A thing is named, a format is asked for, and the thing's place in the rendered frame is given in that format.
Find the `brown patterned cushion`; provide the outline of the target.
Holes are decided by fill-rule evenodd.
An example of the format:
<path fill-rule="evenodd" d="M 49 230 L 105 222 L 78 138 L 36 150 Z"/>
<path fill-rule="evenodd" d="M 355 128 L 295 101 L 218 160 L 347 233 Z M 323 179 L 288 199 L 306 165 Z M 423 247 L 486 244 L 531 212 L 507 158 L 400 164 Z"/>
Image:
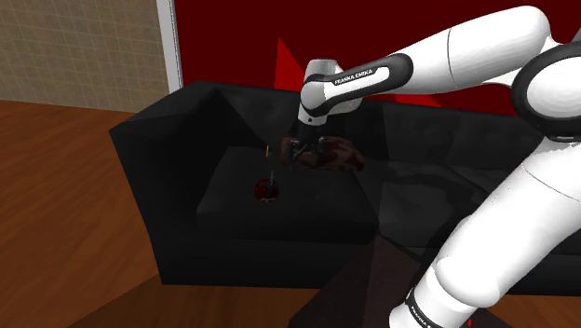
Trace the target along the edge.
<path fill-rule="evenodd" d="M 347 139 L 335 136 L 319 137 L 302 143 L 298 138 L 284 135 L 280 144 L 280 161 L 293 169 L 328 171 L 362 171 L 364 156 Z"/>

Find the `thin pencil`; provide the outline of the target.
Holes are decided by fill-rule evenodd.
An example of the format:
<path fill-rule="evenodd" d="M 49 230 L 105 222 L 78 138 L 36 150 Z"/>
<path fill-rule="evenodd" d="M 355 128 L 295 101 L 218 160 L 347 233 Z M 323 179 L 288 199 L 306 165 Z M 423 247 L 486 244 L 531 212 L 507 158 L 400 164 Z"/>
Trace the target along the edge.
<path fill-rule="evenodd" d="M 267 161 L 267 169 L 268 169 L 268 190 L 272 192 L 274 190 L 274 151 L 268 145 L 265 151 L 265 157 Z"/>

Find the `black sofa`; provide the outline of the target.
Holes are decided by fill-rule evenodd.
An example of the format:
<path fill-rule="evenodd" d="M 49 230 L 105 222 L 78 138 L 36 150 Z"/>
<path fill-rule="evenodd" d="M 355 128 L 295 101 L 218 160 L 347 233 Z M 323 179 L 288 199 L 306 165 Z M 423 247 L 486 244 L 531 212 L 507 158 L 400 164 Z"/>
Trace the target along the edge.
<path fill-rule="evenodd" d="M 317 244 L 380 234 L 439 250 L 541 141 L 514 116 L 366 100 L 324 128 L 355 145 L 362 171 L 289 169 L 277 151 L 298 104 L 292 91 L 197 81 L 112 128 L 163 282 L 319 288 Z M 279 195 L 264 203 L 268 145 Z"/>

